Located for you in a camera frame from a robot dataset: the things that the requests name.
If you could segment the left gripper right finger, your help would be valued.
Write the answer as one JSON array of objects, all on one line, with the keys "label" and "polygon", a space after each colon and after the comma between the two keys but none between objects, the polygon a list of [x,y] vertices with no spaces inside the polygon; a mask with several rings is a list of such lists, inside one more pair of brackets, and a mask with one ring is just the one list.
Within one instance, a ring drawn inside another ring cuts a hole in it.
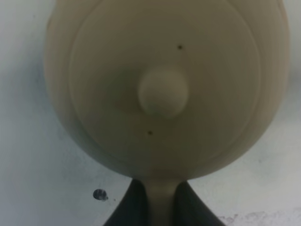
[{"label": "left gripper right finger", "polygon": [[174,226],[225,226],[202,202],[188,182],[178,185],[174,196]]}]

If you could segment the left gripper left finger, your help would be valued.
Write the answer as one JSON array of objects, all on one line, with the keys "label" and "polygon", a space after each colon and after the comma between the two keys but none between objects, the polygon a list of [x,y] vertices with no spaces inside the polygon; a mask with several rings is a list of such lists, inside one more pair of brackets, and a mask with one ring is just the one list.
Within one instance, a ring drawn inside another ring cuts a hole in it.
[{"label": "left gripper left finger", "polygon": [[134,179],[104,226],[147,226],[148,213],[145,188],[139,180]]}]

